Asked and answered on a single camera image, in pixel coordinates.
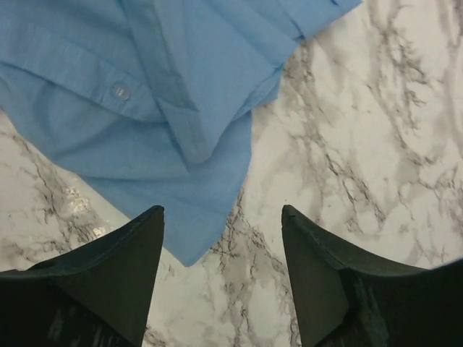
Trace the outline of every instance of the shirt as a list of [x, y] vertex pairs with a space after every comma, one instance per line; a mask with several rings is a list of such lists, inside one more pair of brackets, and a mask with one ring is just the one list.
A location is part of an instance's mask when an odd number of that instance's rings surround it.
[[166, 211], [194, 264], [224, 231], [251, 110], [297, 46], [359, 0], [3, 0], [0, 105], [129, 218]]

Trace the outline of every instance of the crumpled blue shirt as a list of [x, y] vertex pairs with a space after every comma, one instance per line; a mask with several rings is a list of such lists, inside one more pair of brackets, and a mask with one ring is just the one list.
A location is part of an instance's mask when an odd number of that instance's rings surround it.
[[0, 106], [128, 217], [164, 206], [164, 246], [192, 265], [247, 173], [250, 111], [297, 42], [359, 2], [2, 0]]

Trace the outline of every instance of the marble surface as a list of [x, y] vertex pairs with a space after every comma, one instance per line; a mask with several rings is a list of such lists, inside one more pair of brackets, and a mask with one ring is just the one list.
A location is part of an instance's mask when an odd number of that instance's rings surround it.
[[[163, 252], [145, 346], [298, 346], [280, 213], [294, 205], [384, 257], [463, 254], [463, 1], [367, 0], [288, 61], [255, 112], [253, 159], [223, 239], [193, 267]], [[0, 115], [0, 270], [127, 219]]]

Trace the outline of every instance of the button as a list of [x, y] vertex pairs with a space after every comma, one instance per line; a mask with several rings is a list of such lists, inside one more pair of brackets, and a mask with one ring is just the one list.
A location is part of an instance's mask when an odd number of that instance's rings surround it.
[[123, 83], [114, 83], [113, 93], [123, 101], [129, 100], [130, 98], [130, 89]]

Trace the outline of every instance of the cloth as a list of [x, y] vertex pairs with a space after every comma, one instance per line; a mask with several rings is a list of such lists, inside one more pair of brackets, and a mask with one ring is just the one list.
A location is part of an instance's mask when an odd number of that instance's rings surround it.
[[164, 246], [192, 265], [246, 176], [251, 110], [297, 42], [359, 2], [2, 0], [0, 105], [129, 218], [164, 206]]

